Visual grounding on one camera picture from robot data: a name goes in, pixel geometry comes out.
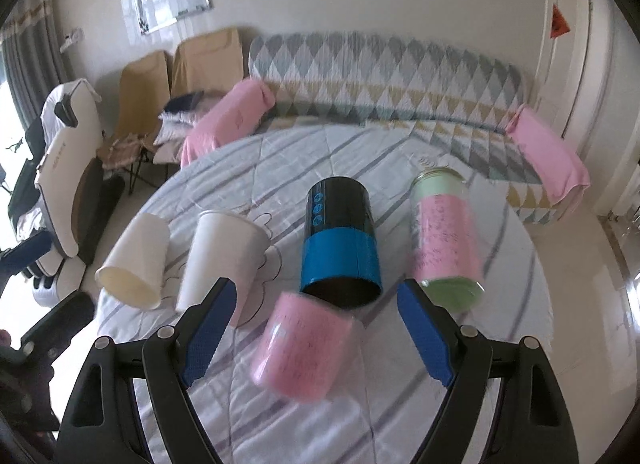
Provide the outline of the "black and blue can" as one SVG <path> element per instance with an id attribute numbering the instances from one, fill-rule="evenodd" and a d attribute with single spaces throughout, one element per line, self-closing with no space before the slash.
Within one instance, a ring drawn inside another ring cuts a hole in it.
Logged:
<path id="1" fill-rule="evenodd" d="M 381 296 L 369 194 L 357 180 L 329 177 L 309 190 L 299 291 L 343 310 Z"/>

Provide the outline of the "cream paper cup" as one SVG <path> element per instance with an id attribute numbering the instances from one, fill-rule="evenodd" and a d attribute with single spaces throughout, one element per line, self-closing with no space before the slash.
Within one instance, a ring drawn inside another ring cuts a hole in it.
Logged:
<path id="1" fill-rule="evenodd" d="M 157 308 L 169 240 L 169 225 L 163 218 L 139 213 L 96 271 L 96 283 L 129 307 Z"/>

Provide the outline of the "pink paper wrapped cup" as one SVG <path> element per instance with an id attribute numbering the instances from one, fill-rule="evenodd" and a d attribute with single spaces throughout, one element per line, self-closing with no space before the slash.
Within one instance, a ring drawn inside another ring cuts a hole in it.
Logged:
<path id="1" fill-rule="evenodd" d="M 250 379 L 301 403 L 329 395 L 362 331 L 351 313 L 304 294 L 279 296 L 250 365 Z"/>

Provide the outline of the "white paper cup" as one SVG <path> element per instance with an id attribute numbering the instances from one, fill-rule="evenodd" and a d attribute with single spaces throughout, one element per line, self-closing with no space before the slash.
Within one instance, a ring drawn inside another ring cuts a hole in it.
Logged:
<path id="1" fill-rule="evenodd" d="M 270 238 L 263 227 L 235 213 L 205 210 L 198 216 L 176 310 L 199 305 L 220 277 L 236 288 L 231 327 L 238 327 Z"/>

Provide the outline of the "green and pink glass jar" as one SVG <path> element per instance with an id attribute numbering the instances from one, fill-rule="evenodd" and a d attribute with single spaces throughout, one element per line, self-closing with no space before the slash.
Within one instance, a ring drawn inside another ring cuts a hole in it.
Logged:
<path id="1" fill-rule="evenodd" d="M 484 294 L 476 228 L 465 179 L 436 167 L 411 183 L 411 277 L 435 305 L 471 309 Z"/>

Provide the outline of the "white striped table cloth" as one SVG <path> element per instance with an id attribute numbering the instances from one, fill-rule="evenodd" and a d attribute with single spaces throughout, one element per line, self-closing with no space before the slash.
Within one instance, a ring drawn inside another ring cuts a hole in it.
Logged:
<path id="1" fill-rule="evenodd" d="M 198 216 L 216 210 L 247 217 L 266 229 L 271 244 L 239 327 L 224 333 L 205 376 L 190 391 L 219 456 L 227 463 L 408 462 L 445 395 L 428 376 L 396 306 L 398 285 L 411 270 L 411 183 L 432 167 L 460 173 L 475 215 L 484 293 L 461 321 L 492 339 L 532 335 L 549 346 L 548 284 L 504 188 L 428 142 L 423 131 L 348 126 L 268 132 L 179 171 L 144 205 L 170 228 L 160 306 L 143 311 L 102 293 L 99 333 L 123 343 L 175 322 Z M 329 177 L 355 179 L 370 196 L 382 291 L 365 305 L 347 297 L 344 284 L 303 280 L 307 195 Z M 324 400 L 298 403 L 250 380 L 250 361 L 283 293 L 302 293 L 355 314 L 355 345 Z"/>

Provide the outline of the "stacked pillows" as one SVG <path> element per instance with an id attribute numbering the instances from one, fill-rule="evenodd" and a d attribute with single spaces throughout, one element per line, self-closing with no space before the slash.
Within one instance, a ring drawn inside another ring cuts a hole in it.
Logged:
<path id="1" fill-rule="evenodd" d="M 213 91 L 196 91 L 172 98 L 158 116 L 160 131 L 153 142 L 153 163 L 180 164 L 184 140 L 223 96 L 224 94 Z"/>

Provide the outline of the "diamond patterned sofa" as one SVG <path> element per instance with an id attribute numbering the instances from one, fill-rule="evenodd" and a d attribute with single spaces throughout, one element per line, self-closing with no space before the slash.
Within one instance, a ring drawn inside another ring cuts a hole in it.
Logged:
<path id="1" fill-rule="evenodd" d="M 262 130 L 334 123 L 406 129 L 503 190 L 528 224 L 565 211 L 506 134 L 527 100 L 520 70 L 438 41 L 361 31 L 258 36 L 247 59 L 276 104 Z"/>

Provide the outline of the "tan folding chair far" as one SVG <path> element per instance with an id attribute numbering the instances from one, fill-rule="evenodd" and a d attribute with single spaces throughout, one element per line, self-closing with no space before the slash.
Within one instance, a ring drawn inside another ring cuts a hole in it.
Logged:
<path id="1" fill-rule="evenodd" d="M 155 51 L 129 63 L 119 78 L 118 119 L 114 133 L 96 153 L 106 171 L 124 170 L 128 193 L 141 179 L 140 168 L 152 161 L 160 132 L 160 113 L 169 101 L 169 57 Z"/>

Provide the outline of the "tan folding chair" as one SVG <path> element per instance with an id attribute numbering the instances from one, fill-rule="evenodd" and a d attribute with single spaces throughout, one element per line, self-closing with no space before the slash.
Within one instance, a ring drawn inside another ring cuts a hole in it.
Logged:
<path id="1" fill-rule="evenodd" d="M 119 78 L 118 119 L 114 133 L 96 153 L 106 171 L 124 170 L 128 193 L 141 179 L 140 168 L 152 161 L 160 132 L 160 113 L 169 101 L 169 57 L 155 51 L 129 63 Z"/>
<path id="2" fill-rule="evenodd" d="M 229 92 L 244 78 L 240 34 L 226 28 L 184 40 L 172 63 L 170 93 Z"/>

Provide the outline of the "grey curtain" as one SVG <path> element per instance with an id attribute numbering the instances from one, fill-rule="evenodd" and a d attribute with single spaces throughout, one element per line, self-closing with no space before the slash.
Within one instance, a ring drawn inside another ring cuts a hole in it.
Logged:
<path id="1" fill-rule="evenodd" d="M 17 0 L 1 27 L 1 48 L 12 100 L 24 130 L 44 101 L 70 80 L 60 52 L 54 0 Z"/>

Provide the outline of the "white door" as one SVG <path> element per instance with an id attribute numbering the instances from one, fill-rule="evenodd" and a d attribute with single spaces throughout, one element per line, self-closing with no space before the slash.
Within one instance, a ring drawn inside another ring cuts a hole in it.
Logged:
<path id="1" fill-rule="evenodd" d="M 570 25 L 570 32 L 558 39 L 550 38 L 554 4 Z M 548 0 L 547 5 L 542 34 L 544 40 L 530 105 L 562 137 L 582 80 L 588 44 L 590 0 Z"/>

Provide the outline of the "tan folding chair near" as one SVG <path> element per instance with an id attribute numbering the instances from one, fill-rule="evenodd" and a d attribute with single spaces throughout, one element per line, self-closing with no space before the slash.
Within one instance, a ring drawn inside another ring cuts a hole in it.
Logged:
<path id="1" fill-rule="evenodd" d="M 170 93 L 229 92 L 244 78 L 240 34 L 226 28 L 184 40 L 172 63 Z"/>

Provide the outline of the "red door decoration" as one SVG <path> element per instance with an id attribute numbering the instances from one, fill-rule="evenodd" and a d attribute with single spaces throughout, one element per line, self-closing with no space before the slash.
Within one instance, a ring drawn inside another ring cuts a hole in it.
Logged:
<path id="1" fill-rule="evenodd" d="M 556 4 L 552 5 L 550 38 L 558 39 L 561 36 L 564 36 L 564 34 L 568 34 L 569 32 L 570 25 L 567 23 L 561 10 Z"/>

